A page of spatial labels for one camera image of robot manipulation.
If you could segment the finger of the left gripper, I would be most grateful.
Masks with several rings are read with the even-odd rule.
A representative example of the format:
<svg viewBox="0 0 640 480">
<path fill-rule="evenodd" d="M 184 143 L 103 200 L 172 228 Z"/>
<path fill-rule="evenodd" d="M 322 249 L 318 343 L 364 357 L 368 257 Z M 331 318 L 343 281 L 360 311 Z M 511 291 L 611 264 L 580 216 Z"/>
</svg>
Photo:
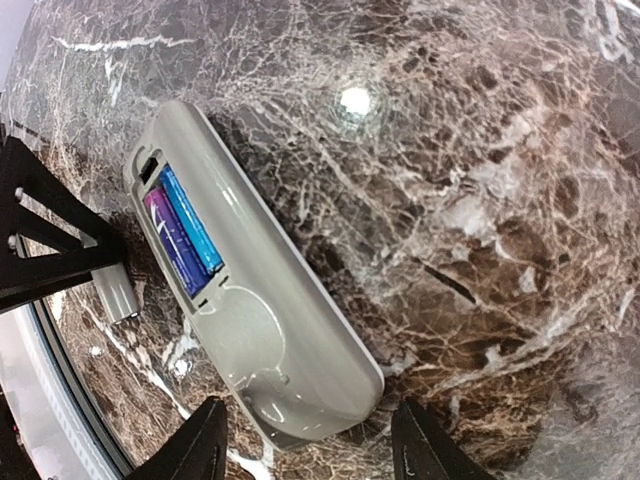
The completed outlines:
<svg viewBox="0 0 640 480">
<path fill-rule="evenodd" d="M 20 192 L 96 244 L 86 248 L 27 209 L 18 199 Z M 1 149 L 1 311 L 86 283 L 92 271 L 126 258 L 119 232 L 76 199 L 22 140 L 7 137 Z"/>
</svg>

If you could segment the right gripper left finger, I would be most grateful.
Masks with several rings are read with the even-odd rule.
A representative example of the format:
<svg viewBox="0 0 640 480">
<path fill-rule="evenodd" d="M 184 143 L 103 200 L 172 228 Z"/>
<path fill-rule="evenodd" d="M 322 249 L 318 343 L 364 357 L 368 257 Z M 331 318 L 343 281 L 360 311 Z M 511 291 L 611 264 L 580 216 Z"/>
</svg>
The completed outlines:
<svg viewBox="0 0 640 480">
<path fill-rule="evenodd" d="M 224 479 L 227 440 L 225 403 L 208 397 L 167 442 L 126 479 Z"/>
</svg>

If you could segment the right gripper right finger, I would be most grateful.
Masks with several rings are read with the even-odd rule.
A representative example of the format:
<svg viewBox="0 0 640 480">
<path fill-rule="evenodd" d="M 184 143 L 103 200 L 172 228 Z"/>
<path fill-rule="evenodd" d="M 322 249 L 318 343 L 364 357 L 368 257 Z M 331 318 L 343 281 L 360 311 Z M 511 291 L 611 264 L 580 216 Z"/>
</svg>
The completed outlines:
<svg viewBox="0 0 640 480">
<path fill-rule="evenodd" d="M 394 478 L 493 480 L 449 437 L 431 408 L 404 399 L 391 420 Z"/>
</svg>

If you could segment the grey remote control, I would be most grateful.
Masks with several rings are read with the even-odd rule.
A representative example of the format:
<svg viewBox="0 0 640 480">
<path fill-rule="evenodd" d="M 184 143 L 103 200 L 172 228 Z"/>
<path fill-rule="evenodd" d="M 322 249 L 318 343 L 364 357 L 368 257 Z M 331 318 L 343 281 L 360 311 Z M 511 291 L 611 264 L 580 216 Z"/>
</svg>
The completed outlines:
<svg viewBox="0 0 640 480">
<path fill-rule="evenodd" d="M 224 261 L 194 298 L 144 203 L 162 187 L 165 166 Z M 345 432 L 373 413 L 385 386 L 380 367 L 198 107 L 162 104 L 123 176 L 172 293 L 265 440 L 292 449 Z"/>
</svg>

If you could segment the purple AAA battery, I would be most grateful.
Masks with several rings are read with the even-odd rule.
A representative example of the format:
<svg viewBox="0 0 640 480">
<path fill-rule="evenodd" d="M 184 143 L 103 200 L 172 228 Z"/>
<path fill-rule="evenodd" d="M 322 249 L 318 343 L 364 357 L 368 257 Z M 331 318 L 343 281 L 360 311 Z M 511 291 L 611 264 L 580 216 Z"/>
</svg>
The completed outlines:
<svg viewBox="0 0 640 480">
<path fill-rule="evenodd" d="M 155 233 L 190 298 L 208 283 L 208 275 L 162 187 L 152 189 L 144 203 Z"/>
</svg>

